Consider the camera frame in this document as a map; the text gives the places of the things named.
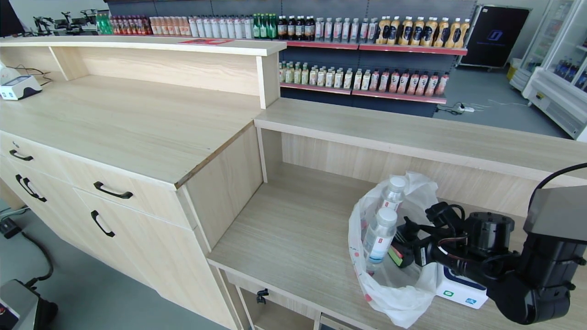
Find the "black drawer handle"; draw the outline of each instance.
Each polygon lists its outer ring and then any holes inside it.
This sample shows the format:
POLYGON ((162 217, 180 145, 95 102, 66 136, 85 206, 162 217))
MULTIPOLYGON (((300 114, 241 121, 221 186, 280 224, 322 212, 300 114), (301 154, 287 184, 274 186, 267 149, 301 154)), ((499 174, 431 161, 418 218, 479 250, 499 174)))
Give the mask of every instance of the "black drawer handle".
POLYGON ((31 161, 31 160, 33 160, 33 156, 21 157, 21 156, 17 155, 16 153, 18 151, 14 150, 14 149, 10 150, 9 152, 10 152, 11 155, 13 155, 14 157, 16 157, 18 159, 21 159, 21 160, 24 160, 24 161, 31 161))
POLYGON ((103 186, 103 185, 104 185, 104 184, 103 184, 102 182, 100 182, 100 181, 96 181, 96 182, 94 182, 94 187, 95 187, 96 189, 100 190, 102 193, 107 193, 108 195, 115 196, 115 197, 118 197, 118 198, 122 198, 122 199, 124 199, 124 200, 127 200, 127 199, 129 199, 130 197, 132 197, 132 196, 133 196, 133 193, 131 193, 130 191, 127 191, 127 192, 125 192, 124 194, 115 194, 115 193, 111 193, 111 192, 110 192, 110 191, 108 191, 108 190, 104 190, 104 189, 102 189, 102 186, 103 186))
POLYGON ((98 223, 98 216, 100 215, 98 213, 98 211, 93 210, 92 213, 90 213, 92 215, 92 219, 94 219, 94 222, 98 225, 98 227, 100 227, 100 229, 106 234, 106 236, 108 237, 114 237, 115 233, 113 231, 111 232, 106 232, 106 230, 104 230, 104 228, 102 228, 102 226, 100 225, 100 223, 98 223))
POLYGON ((16 180, 18 181, 18 184, 20 184, 21 187, 26 191, 26 193, 31 195, 31 197, 36 198, 43 203, 47 201, 47 198, 39 197, 39 195, 37 195, 33 192, 33 190, 29 187, 29 183, 31 181, 28 178, 24 178, 24 180, 23 180, 22 176, 20 174, 17 174, 15 177, 16 177, 16 180))

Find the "logo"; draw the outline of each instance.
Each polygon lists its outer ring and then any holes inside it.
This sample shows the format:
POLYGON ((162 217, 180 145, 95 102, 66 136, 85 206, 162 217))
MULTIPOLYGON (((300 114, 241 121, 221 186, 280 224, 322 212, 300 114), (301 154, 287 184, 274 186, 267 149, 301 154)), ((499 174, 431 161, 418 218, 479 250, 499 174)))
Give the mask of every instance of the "logo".
POLYGON ((504 35, 504 32, 502 30, 492 30, 491 32, 489 32, 489 35, 487 36, 487 40, 497 41, 503 35, 504 35))

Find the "gray floor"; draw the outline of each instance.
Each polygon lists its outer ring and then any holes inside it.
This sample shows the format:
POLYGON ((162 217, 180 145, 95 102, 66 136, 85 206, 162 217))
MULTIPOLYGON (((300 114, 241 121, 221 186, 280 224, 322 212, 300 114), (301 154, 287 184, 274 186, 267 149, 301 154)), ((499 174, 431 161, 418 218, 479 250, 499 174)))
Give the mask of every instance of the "gray floor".
POLYGON ((434 118, 481 124, 568 139, 569 136, 520 92, 510 88, 506 70, 462 66, 453 70, 446 87, 447 105, 469 103, 477 110, 462 115, 437 112, 434 118))
MULTIPOLYGON (((59 305, 52 330, 226 330, 62 241, 33 212, 14 220, 54 260, 53 276, 37 283, 41 296, 59 305)), ((0 284, 26 282, 48 270, 42 253, 20 234, 10 240, 0 235, 0 251, 0 284)))

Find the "glass door refrigerator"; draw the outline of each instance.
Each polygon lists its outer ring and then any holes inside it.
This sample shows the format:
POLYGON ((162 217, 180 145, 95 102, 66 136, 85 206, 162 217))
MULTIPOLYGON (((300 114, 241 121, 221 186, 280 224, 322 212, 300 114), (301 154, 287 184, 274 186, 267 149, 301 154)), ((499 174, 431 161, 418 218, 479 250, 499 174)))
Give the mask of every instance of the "glass door refrigerator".
POLYGON ((574 0, 552 0, 546 8, 530 47, 522 58, 510 84, 520 92, 524 90, 534 69, 541 66, 561 27, 573 7, 574 0))
POLYGON ((587 0, 575 0, 522 95, 573 139, 587 142, 587 0))

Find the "white plastic bag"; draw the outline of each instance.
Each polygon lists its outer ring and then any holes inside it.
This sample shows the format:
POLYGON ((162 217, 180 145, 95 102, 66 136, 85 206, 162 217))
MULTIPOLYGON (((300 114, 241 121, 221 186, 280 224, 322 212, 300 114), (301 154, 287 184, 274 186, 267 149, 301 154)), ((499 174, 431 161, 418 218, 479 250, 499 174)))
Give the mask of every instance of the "white plastic bag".
MULTIPOLYGON (((438 203, 438 185, 423 174, 415 172, 407 172, 405 179, 406 199, 397 211, 397 225, 405 223, 405 215, 416 223, 430 224, 424 211, 438 203)), ((369 305, 389 316, 395 325, 408 328, 426 312, 436 295, 436 263, 424 267, 412 264, 400 269, 387 256, 382 269, 374 277, 367 274, 361 230, 373 218, 387 182, 388 180, 379 183, 355 204, 349 219, 349 252, 369 305)))

